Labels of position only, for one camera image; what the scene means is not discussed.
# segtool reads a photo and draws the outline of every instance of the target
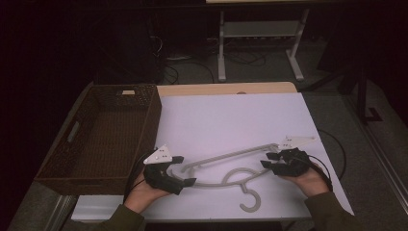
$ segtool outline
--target wire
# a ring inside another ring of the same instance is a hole
[[[321,160],[319,160],[318,158],[316,158],[316,157],[314,157],[314,156],[311,156],[311,155],[308,155],[308,157],[312,157],[313,159],[319,161],[319,162],[324,166],[324,168],[326,169],[327,175],[328,175],[329,179],[331,180],[330,171],[329,171],[329,169],[327,168],[327,166],[324,164],[324,162],[321,161]]]
[[[168,80],[168,82],[169,82],[171,85],[174,85],[175,83],[180,84],[180,82],[179,82],[179,72],[177,71],[177,69],[175,69],[174,67],[171,67],[171,66],[169,66],[169,65],[166,65],[165,68],[170,68],[170,69],[172,69],[172,70],[175,72],[175,75],[172,75],[172,74],[168,73],[168,72],[165,70],[165,73],[166,73],[168,76],[171,76],[171,77],[174,78],[174,81],[172,81],[172,82],[169,81],[169,80],[165,77],[166,80]]]
[[[240,57],[239,55],[233,55],[230,53],[224,53],[224,56],[231,62],[236,63],[236,64],[247,64],[250,66],[263,66],[267,63],[267,56],[266,55],[261,55],[260,57],[257,57],[254,53],[248,52],[248,54],[252,55],[254,57],[253,60],[248,61],[244,59],[243,57]]]
[[[133,170],[132,170],[132,174],[129,176],[128,181],[126,183],[126,188],[125,188],[125,192],[124,192],[124,196],[123,196],[123,202],[125,202],[126,198],[128,197],[130,191],[135,187],[131,185],[133,185],[133,182],[135,181],[135,178],[138,177],[136,174],[137,169],[139,169],[139,164],[140,161],[145,159],[148,155],[150,155],[151,152],[146,152],[143,155],[140,156],[140,158],[138,158],[138,160],[136,161],[136,163],[133,165]]]
[[[210,74],[211,74],[211,79],[212,79],[212,81],[213,81],[213,84],[216,82],[216,80],[215,80],[215,78],[214,78],[213,71],[212,71],[209,67],[207,67],[206,65],[204,65],[204,64],[196,63],[196,62],[189,62],[189,63],[177,63],[177,64],[172,64],[172,65],[179,65],[179,64],[196,64],[196,65],[201,65],[201,66],[203,66],[204,68],[206,68],[206,69],[210,72]]]
[[[160,42],[160,46],[159,46],[159,48],[157,49],[156,53],[153,53],[153,55],[158,58],[158,57],[160,56],[160,51],[161,51],[162,48],[163,48],[163,41],[162,41],[161,38],[159,38],[159,37],[157,37],[157,36],[151,36],[150,38],[151,38],[151,39],[157,39],[157,40]]]
[[[344,147],[342,146],[340,141],[335,136],[333,136],[332,134],[330,134],[330,133],[328,133],[328,132],[326,132],[324,130],[321,130],[321,129],[318,129],[318,132],[322,132],[322,133],[326,134],[327,136],[331,137],[339,145],[340,149],[342,150],[342,153],[343,153],[343,167],[342,167],[342,171],[340,172],[340,175],[339,175],[339,180],[342,180],[343,177],[344,177],[344,174],[345,174],[346,166],[347,166],[347,156],[345,154]]]

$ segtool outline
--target white tabletop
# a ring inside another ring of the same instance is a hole
[[[166,144],[173,156],[184,156],[184,163],[173,165],[176,174],[182,166],[211,157],[268,143],[280,143],[286,136],[315,137],[317,141],[300,147],[321,159],[329,168],[334,192],[343,207],[352,213],[344,191],[330,164],[318,131],[300,93],[227,94],[162,97],[163,111],[156,141]],[[204,165],[197,169],[198,182],[219,183],[236,167],[262,170],[264,152],[255,152]],[[248,177],[239,173],[231,178]],[[246,187],[261,197],[260,208],[248,213],[255,198],[240,186],[224,188],[184,188],[180,195],[156,201],[143,215],[148,221],[282,220],[309,218],[305,196],[292,183],[271,171],[250,180]],[[80,196],[72,215],[75,220],[109,218],[122,196]]]

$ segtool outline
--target brown woven basket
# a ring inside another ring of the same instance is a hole
[[[135,162],[154,148],[161,110],[154,85],[90,87],[35,180],[60,194],[124,194]]]

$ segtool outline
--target hand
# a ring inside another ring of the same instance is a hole
[[[143,212],[151,203],[156,199],[169,195],[170,192],[166,192],[159,189],[153,189],[145,181],[143,176],[144,170],[135,180],[134,185],[136,185],[129,193],[123,204],[130,210],[140,214]]]
[[[285,180],[294,182],[307,197],[329,192],[329,188],[327,187],[324,180],[311,167],[309,167],[309,169],[305,173],[297,177],[291,176],[280,177],[282,177]]]

